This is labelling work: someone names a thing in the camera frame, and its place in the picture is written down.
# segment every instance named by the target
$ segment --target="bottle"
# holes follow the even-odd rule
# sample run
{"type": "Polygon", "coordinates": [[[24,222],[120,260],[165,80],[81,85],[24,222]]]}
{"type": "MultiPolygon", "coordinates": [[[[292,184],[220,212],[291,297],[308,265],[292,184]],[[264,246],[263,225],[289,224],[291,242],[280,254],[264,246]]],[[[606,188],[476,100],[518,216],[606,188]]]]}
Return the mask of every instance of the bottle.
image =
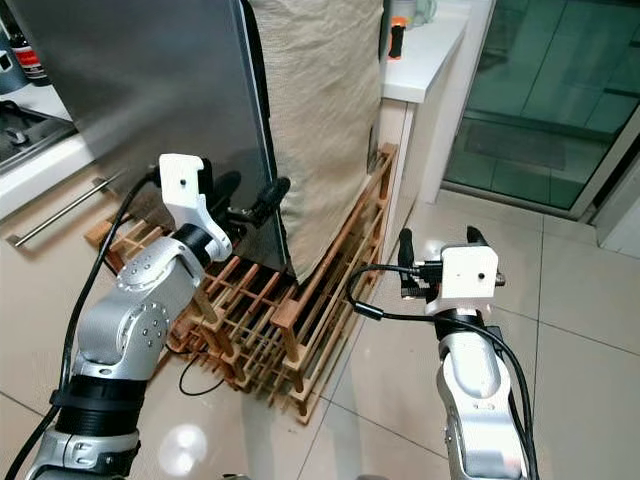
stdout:
{"type": "Polygon", "coordinates": [[[16,22],[4,0],[0,0],[0,14],[2,14],[3,23],[9,35],[9,45],[11,45],[11,49],[18,59],[25,76],[31,83],[39,87],[49,85],[51,81],[40,64],[36,52],[33,51],[33,48],[24,37],[18,22],[16,22]]]}

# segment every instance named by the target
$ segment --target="stainless steel refrigerator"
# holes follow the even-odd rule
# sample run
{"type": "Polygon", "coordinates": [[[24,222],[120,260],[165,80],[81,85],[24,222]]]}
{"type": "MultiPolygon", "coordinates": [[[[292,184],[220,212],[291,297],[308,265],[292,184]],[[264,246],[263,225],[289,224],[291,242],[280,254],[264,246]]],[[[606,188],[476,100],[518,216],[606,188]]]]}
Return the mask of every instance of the stainless steel refrigerator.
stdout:
{"type": "MultiPolygon", "coordinates": [[[[127,169],[115,183],[117,191],[126,190],[162,153],[206,157],[214,177],[240,172],[232,198],[238,207],[249,207],[275,177],[266,81],[248,2],[9,5],[105,174],[127,169]]],[[[153,208],[138,211],[153,211],[157,219],[158,198],[147,192],[153,208]]],[[[249,232],[237,253],[284,268],[280,218],[249,232]]]]}

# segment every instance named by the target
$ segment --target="beige cloth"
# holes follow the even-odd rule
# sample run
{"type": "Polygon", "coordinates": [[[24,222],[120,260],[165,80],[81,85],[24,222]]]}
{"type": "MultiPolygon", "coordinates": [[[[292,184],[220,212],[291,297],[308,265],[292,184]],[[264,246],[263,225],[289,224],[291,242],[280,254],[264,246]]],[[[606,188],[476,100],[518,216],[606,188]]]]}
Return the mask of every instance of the beige cloth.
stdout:
{"type": "Polygon", "coordinates": [[[266,67],[282,205],[299,281],[320,262],[366,177],[380,103],[381,0],[251,0],[266,67]]]}

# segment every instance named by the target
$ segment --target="sliding glass door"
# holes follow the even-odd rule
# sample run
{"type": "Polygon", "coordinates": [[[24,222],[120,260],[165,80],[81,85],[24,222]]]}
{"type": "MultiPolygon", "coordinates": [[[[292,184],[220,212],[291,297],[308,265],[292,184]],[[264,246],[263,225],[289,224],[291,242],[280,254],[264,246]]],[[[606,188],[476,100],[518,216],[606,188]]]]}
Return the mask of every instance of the sliding glass door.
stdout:
{"type": "Polygon", "coordinates": [[[446,185],[577,218],[639,99],[640,2],[497,0],[446,185]]]}

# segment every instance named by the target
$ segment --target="gas stove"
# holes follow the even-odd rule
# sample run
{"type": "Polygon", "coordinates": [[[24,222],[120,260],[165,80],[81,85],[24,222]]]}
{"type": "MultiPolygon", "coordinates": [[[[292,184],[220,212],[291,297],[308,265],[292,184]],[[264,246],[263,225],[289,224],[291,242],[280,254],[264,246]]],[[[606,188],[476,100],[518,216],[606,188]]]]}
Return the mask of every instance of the gas stove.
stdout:
{"type": "Polygon", "coordinates": [[[73,123],[0,102],[0,175],[76,132],[73,123]]]}

